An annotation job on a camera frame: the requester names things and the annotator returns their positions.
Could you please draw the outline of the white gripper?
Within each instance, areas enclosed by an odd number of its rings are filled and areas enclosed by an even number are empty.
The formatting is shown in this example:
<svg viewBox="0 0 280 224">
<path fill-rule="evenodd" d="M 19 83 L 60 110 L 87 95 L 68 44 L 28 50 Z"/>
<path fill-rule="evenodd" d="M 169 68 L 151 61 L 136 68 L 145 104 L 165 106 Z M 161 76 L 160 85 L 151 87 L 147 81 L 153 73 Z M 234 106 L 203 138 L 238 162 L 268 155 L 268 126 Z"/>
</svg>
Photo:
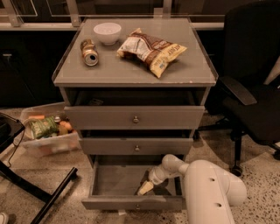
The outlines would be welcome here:
<svg viewBox="0 0 280 224">
<path fill-rule="evenodd" d="M 148 176 L 148 180 L 144 181 L 137 191 L 137 195 L 145 195 L 147 192 L 151 191 L 154 185 L 160 185 L 165 181 L 165 173 L 160 167 L 153 167 Z"/>
</svg>

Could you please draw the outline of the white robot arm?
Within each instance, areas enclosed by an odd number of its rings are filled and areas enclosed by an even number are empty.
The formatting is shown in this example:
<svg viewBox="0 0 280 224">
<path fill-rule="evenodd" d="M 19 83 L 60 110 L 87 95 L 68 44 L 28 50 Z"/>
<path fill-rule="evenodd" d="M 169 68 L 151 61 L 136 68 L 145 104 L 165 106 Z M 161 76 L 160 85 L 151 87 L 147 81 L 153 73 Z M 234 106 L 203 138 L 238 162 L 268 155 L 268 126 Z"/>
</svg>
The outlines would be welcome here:
<svg viewBox="0 0 280 224">
<path fill-rule="evenodd" d="M 184 180 L 188 224 L 235 224 L 231 207 L 245 201 L 247 188 L 239 177 L 206 160 L 188 164 L 167 154 L 149 171 L 137 194 L 145 195 L 166 179 L 179 176 Z"/>
</svg>

